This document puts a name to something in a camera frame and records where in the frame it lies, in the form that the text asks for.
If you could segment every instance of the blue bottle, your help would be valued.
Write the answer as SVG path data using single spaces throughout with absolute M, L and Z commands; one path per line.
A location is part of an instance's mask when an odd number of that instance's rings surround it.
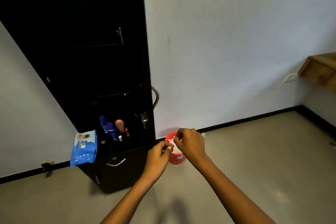
M 108 133 L 107 126 L 106 126 L 108 122 L 107 122 L 107 120 L 105 120 L 105 116 L 100 116 L 99 120 L 100 120 L 101 127 L 104 129 L 104 132 Z
M 118 141 L 118 131 L 113 126 L 112 122 L 107 123 L 107 133 L 113 138 L 113 141 Z

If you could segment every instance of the pink hairbrush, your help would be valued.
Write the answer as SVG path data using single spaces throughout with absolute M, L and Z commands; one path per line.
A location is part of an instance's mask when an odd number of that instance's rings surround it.
M 122 120 L 116 120 L 115 121 L 115 126 L 118 128 L 118 130 L 120 132 L 124 132 L 125 131 L 125 124 Z

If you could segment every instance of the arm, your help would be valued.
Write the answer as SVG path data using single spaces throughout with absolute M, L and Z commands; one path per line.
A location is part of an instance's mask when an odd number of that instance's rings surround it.
M 146 166 L 140 179 L 101 224 L 126 224 L 131 221 L 142 198 L 165 171 L 173 147 L 174 145 L 162 141 L 148 151 Z
M 274 224 L 206 155 L 204 137 L 195 129 L 180 128 L 176 146 L 204 176 L 235 224 Z

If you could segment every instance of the small bottle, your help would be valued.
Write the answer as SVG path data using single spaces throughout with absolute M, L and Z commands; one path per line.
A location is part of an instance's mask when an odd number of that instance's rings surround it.
M 129 137 L 128 128 L 125 128 L 125 133 L 126 133 L 126 136 Z
M 106 125 L 107 125 L 108 122 L 107 122 L 107 120 L 105 120 L 105 116 L 100 116 L 99 120 L 100 120 L 101 127 L 104 129 L 104 132 L 107 133 Z
M 107 133 L 113 138 L 113 141 L 118 141 L 117 129 L 113 126 L 112 122 L 106 124 Z

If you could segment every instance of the person's left hand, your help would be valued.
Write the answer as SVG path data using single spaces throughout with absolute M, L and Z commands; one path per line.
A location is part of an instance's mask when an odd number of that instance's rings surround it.
M 170 152 L 172 152 L 173 148 L 173 144 L 161 141 L 151 150 L 149 150 L 142 177 L 154 184 L 165 171 Z

